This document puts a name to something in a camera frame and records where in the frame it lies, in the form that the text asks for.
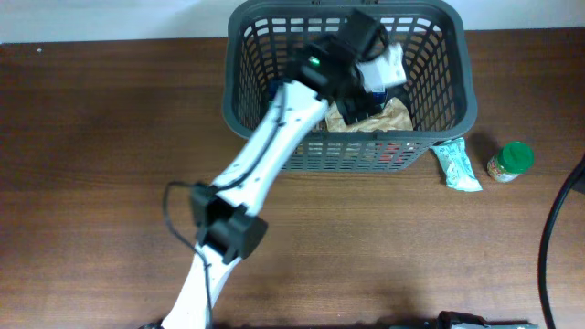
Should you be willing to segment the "grey plastic laundry basket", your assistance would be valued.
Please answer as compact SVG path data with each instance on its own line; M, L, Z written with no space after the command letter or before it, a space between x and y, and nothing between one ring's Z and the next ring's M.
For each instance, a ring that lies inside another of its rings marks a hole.
M407 107L412 131L330 133L318 123L303 141L330 143L418 143L404 164L382 170L289 172L395 172L430 147L454 140L477 117L471 62L463 21L443 1L246 1L230 15L222 113L229 128L248 138L268 110L269 81L280 78L290 53L325 33L334 33L349 12L379 21L390 43L400 43L407 82L388 92Z

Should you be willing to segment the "beige food pouch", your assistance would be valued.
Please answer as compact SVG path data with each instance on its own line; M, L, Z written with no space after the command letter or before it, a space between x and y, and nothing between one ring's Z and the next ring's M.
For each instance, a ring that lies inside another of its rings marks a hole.
M385 105L381 113L361 122L350 125L345 124L335 103L330 106L324 119L327 131L332 133L372 133L413 130L408 109L398 98L392 98Z

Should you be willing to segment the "blue tissue box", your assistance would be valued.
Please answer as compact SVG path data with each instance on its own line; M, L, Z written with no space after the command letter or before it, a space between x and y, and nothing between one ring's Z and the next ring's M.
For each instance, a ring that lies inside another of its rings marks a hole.
M268 88L268 102L271 103L282 85L281 80L270 80ZM376 104L385 105L388 102L388 90L384 88L373 89L371 91Z

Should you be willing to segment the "mint green snack packet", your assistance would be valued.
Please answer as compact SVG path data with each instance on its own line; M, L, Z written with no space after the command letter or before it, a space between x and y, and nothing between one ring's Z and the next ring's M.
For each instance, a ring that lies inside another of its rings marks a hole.
M482 187L476 179L466 153L465 140L459 137L431 147L445 173L449 188L464 192L479 192Z

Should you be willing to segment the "orange pasta package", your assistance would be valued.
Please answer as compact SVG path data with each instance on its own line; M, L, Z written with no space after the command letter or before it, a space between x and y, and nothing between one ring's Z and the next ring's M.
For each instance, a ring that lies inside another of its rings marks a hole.
M382 170L409 160L418 143L302 143L291 156L288 166L304 170Z

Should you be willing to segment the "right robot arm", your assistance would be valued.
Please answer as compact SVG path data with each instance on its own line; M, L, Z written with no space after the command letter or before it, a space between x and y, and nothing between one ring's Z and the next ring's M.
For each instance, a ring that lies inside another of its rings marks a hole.
M450 311L440 312L435 325L436 329L539 329L537 324L527 321L495 321L489 322L482 316L470 313Z

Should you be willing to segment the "green lidded glass jar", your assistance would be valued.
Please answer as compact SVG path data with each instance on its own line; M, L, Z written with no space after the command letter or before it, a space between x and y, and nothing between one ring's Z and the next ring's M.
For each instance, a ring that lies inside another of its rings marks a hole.
M527 172L535 162L532 148L522 142L511 142L487 163L487 173L497 182L508 183Z

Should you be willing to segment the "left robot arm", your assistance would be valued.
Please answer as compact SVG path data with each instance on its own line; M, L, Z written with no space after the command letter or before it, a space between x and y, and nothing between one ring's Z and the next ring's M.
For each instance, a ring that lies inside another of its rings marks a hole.
M229 275L267 231L259 214L275 178L334 100L351 92L364 95L357 65L373 60L375 45L387 42L379 21L353 11L337 33L292 53L270 108L225 171L209 185L181 181L166 185L166 192L174 187L188 190L197 233L195 241L181 235L168 203L162 203L169 231L194 258L174 306L157 327L212 327L213 307Z

